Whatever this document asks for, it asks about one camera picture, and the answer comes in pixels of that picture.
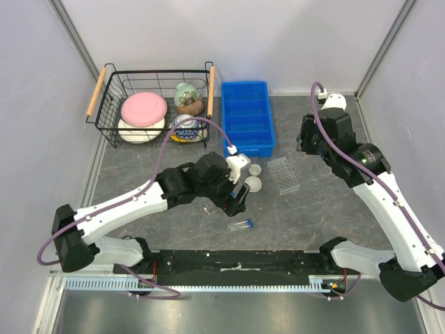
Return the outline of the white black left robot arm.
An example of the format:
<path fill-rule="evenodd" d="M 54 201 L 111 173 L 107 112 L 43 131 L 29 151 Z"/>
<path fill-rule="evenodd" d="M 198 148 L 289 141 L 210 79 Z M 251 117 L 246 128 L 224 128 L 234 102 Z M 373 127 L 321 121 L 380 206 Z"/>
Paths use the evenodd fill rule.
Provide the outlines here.
<path fill-rule="evenodd" d="M 167 168 L 138 188 L 98 205 L 77 210 L 60 206 L 51 233 L 62 271 L 72 273 L 91 264 L 123 264 L 136 273 L 147 273 L 153 263 L 147 242 L 140 237 L 109 238 L 108 233 L 196 198 L 209 199 L 227 216 L 244 212 L 249 186 L 243 185 L 235 196 L 232 193 L 242 170 L 249 166 L 243 154 L 224 158 L 211 152 L 196 162 Z"/>

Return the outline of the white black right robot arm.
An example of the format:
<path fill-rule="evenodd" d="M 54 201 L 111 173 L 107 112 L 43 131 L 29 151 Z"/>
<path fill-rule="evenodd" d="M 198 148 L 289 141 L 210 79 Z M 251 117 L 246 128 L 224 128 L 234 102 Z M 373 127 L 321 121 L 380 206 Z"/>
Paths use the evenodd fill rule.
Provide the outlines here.
<path fill-rule="evenodd" d="M 316 99 L 321 110 L 304 116 L 297 149 L 318 155 L 353 190 L 392 247 L 373 250 L 336 237 L 320 247 L 318 265 L 328 274 L 340 268 L 358 271 L 378 279 L 396 300 L 409 301 L 444 277 L 444 249 L 404 199 L 383 153 L 357 142 L 345 97 L 322 90 Z"/>

